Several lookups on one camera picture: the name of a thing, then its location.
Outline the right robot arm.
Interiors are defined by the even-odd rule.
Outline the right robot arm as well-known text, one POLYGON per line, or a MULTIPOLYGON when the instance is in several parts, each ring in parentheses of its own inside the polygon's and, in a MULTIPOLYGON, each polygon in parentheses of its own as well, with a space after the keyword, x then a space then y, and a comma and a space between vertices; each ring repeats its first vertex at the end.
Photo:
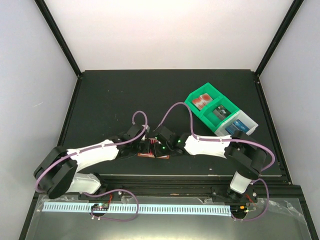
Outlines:
POLYGON ((240 202, 248 186, 258 180, 268 152, 244 132, 237 130, 226 136, 200 136, 191 133, 178 135, 161 126, 153 138, 150 151, 156 158, 163 156, 211 156, 226 159, 235 173, 225 190, 214 192, 224 200, 240 202))

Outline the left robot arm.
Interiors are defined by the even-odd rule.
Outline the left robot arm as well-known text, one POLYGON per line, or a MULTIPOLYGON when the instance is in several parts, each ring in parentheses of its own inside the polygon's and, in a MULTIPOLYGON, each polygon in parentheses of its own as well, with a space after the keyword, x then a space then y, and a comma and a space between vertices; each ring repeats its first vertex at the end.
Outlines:
POLYGON ((76 149, 54 147, 33 173, 36 191, 45 193, 50 199, 76 192, 91 194, 97 200, 103 199, 108 188, 99 174, 81 171, 98 163, 137 155, 144 148, 149 130, 146 124, 134 124, 127 132, 101 143, 76 149))

